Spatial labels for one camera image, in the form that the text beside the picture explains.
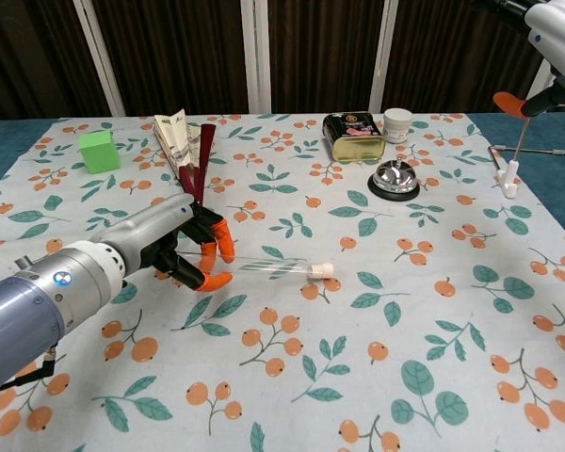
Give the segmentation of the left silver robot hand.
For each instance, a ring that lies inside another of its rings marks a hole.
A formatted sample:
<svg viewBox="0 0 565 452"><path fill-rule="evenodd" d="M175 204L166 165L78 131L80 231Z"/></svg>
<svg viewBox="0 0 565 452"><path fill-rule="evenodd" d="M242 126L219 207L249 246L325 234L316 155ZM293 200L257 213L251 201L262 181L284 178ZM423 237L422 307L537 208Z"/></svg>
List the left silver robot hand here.
<svg viewBox="0 0 565 452"><path fill-rule="evenodd" d="M176 251L178 234L201 246L202 258L197 266ZM230 272L213 271L217 257L228 264L235 258L226 219L189 194L172 195L107 227L90 240L114 248L123 259L126 276L152 266L199 292L215 292L233 279Z"/></svg>

